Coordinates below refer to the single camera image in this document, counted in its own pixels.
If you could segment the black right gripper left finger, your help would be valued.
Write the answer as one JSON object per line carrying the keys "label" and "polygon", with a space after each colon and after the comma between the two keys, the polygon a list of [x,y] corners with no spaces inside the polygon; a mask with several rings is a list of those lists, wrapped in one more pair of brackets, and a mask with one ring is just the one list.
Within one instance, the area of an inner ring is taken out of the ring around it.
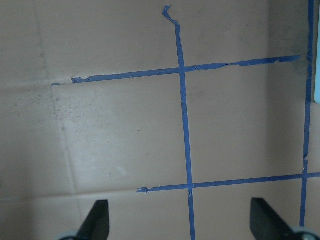
{"label": "black right gripper left finger", "polygon": [[108,200],[97,200],[76,233],[80,240],[107,240],[110,233]]}

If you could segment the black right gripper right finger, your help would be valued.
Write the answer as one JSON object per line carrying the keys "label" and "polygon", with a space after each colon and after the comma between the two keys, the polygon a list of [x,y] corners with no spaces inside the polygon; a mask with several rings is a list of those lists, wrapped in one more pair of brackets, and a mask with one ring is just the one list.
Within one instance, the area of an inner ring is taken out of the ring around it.
{"label": "black right gripper right finger", "polygon": [[263,199],[250,202],[250,231],[256,240],[288,240],[294,231]]}

